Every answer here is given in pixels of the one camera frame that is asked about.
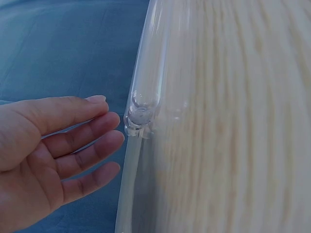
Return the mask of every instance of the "skin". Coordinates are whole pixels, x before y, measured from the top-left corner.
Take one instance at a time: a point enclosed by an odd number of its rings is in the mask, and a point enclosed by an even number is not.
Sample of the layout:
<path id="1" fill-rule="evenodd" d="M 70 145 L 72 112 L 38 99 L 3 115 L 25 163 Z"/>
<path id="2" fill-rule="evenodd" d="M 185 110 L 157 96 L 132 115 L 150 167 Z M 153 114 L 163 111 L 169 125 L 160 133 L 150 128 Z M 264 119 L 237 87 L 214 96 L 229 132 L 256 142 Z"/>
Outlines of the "skin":
<path id="1" fill-rule="evenodd" d="M 50 135 L 88 120 L 66 133 Z M 120 170 L 117 163 L 106 163 L 78 179 L 64 179 L 120 148 L 124 136 L 114 130 L 119 123 L 119 116 L 108 111 L 104 96 L 0 106 L 0 232 L 31 226 L 60 206 L 108 184 Z"/>

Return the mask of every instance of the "fingernail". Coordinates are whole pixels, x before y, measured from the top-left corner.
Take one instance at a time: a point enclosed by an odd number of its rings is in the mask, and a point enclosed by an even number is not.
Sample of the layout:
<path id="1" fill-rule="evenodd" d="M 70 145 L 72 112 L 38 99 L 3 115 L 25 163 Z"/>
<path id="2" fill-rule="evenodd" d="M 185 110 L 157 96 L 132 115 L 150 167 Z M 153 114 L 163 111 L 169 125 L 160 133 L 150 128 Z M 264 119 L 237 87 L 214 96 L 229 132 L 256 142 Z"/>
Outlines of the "fingernail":
<path id="1" fill-rule="evenodd" d="M 91 102 L 91 103 L 101 103 L 101 102 L 105 102 L 106 101 L 106 97 L 105 96 L 90 96 L 86 98 L 87 101 Z"/>

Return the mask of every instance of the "blue fabric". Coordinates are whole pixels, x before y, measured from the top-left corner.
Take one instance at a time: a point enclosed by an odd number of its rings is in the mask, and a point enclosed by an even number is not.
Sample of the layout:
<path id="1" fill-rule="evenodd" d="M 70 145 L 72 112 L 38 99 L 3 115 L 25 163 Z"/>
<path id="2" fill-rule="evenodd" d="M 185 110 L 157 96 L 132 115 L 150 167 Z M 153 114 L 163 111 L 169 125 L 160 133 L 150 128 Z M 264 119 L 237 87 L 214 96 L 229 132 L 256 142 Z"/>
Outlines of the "blue fabric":
<path id="1" fill-rule="evenodd" d="M 103 94 L 122 118 L 147 7 L 148 0 L 2 0 L 0 104 Z M 125 145 L 108 161 L 122 166 Z M 120 183 L 121 173 L 20 232 L 113 233 Z"/>

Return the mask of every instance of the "light wood grain surface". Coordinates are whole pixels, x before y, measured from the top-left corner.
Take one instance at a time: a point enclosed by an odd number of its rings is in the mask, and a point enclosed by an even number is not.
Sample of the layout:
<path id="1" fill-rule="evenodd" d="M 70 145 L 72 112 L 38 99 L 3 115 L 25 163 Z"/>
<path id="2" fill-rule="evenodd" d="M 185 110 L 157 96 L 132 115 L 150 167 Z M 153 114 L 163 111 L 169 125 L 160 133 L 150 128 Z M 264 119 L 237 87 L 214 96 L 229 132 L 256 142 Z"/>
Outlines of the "light wood grain surface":
<path id="1" fill-rule="evenodd" d="M 116 233 L 311 232 L 311 2 L 170 2 L 154 135 L 129 141 Z"/>

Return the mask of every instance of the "clear plastic film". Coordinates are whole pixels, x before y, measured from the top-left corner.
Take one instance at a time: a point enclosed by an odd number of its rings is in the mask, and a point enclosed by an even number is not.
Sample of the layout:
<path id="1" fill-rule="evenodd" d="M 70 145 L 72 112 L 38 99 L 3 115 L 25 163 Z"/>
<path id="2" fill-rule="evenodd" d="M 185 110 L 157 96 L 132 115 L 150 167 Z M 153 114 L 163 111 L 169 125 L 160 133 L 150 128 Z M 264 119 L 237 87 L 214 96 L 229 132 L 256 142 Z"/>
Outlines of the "clear plastic film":
<path id="1" fill-rule="evenodd" d="M 311 8 L 301 3 L 150 1 L 115 233 L 310 231 Z"/>

